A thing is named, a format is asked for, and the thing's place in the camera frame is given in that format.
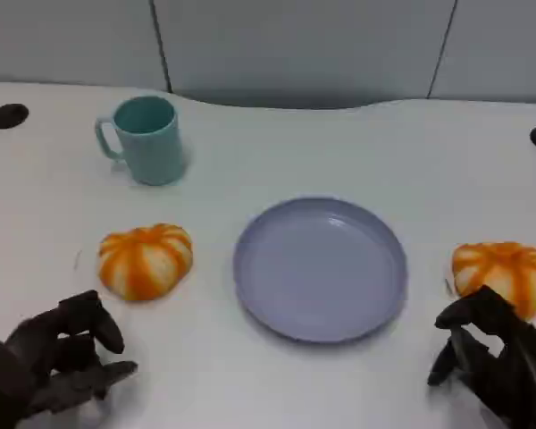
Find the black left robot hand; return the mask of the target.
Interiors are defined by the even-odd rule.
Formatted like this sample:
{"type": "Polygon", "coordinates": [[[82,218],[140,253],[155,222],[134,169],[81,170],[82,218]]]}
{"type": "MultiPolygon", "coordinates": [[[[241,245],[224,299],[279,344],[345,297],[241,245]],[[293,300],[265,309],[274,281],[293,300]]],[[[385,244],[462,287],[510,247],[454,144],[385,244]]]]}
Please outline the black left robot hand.
{"type": "Polygon", "coordinates": [[[124,351],[121,330],[94,290],[21,322],[0,341],[0,428],[102,400],[137,371],[133,361],[102,363],[97,344],[124,351]]]}

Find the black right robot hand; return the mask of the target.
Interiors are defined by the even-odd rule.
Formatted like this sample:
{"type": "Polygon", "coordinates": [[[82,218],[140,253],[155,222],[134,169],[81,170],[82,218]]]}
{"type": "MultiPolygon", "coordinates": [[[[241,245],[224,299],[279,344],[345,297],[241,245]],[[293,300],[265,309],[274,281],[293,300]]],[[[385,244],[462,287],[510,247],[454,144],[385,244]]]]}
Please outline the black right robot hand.
{"type": "Polygon", "coordinates": [[[451,375],[510,428],[536,428],[536,328],[484,285],[439,313],[435,326],[450,336],[427,384],[451,375]]]}

